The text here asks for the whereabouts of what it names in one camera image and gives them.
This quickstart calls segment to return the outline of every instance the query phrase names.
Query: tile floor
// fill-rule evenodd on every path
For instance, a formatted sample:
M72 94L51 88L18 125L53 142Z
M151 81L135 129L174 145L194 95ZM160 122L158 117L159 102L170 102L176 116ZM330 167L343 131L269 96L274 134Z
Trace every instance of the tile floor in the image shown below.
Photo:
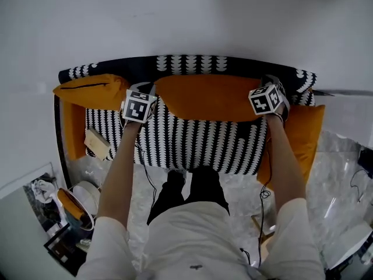
M359 169L357 165L360 145L352 140L342 139L322 131L314 165L307 185L308 213L315 242L321 251L341 233L356 222L365 219L371 223L373 215L373 183L364 172L358 173L354 184L364 193L357 202L356 188L350 188L350 179ZM110 162L100 162L88 156L68 163L73 182L93 181L100 185L110 167ZM161 168L148 167L158 192L166 180ZM144 168L135 165L133 196L129 216L129 245L138 266L144 244L147 240L146 219L152 204L153 189L147 181ZM188 196L191 175L188 174L184 197ZM255 176L233 176L220 174L226 200L231 211L231 226L239 247L250 253L251 261L258 260L258 235L250 216L261 212L259 192L261 185ZM273 213L273 195L264 201L266 215Z

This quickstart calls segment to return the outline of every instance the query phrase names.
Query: t-shirt sleeve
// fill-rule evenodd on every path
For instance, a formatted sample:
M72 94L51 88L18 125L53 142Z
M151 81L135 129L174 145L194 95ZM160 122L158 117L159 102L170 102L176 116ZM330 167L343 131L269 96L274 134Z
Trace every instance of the t-shirt sleeve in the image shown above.
M108 217L96 220L87 260L76 277L124 280L136 278L132 253L127 244L127 231L119 221Z
M309 227L305 199L291 200L280 208L276 232L267 248L269 255L259 270L269 277L281 280L325 279Z

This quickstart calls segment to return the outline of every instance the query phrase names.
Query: forearm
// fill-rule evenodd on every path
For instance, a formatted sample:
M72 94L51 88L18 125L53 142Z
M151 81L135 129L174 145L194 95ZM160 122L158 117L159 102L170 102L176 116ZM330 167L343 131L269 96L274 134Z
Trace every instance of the forearm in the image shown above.
M272 186L277 211L295 198L305 198L305 183L299 163L291 150L282 122L276 116L267 116L272 138Z
M117 154L105 179L98 208L98 216L107 216L127 227L132 196L133 153L138 126L128 124Z

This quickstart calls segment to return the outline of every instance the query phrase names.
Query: person's left arm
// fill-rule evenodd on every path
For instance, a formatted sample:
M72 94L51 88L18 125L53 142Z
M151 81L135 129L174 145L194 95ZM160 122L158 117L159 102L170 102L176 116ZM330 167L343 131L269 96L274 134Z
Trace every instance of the person's left arm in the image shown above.
M104 182L87 260L78 279L135 279L127 221L132 196L133 153L141 124L127 124Z

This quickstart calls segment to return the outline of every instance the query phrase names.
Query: orange cushion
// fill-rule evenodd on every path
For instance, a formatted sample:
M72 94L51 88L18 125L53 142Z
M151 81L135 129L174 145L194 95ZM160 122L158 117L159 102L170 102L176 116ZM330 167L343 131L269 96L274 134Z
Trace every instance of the orange cushion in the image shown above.
M318 107L292 106L289 118L285 124L286 135L295 157L301 166L303 178L306 183L315 159L324 109L324 105ZM270 142L266 144L266 150L264 151L258 170L257 180L262 184L265 184L270 176L267 151L271 153ZM271 183L269 183L268 188L272 189Z
M68 101L62 101L62 111L66 149L70 160L76 160L86 155L86 146L84 145L86 109Z
M53 92L62 100L84 108L118 111L129 87L122 77L106 73L71 80Z
M173 75L156 82L168 109L186 120L252 121L249 91L260 80L228 75Z

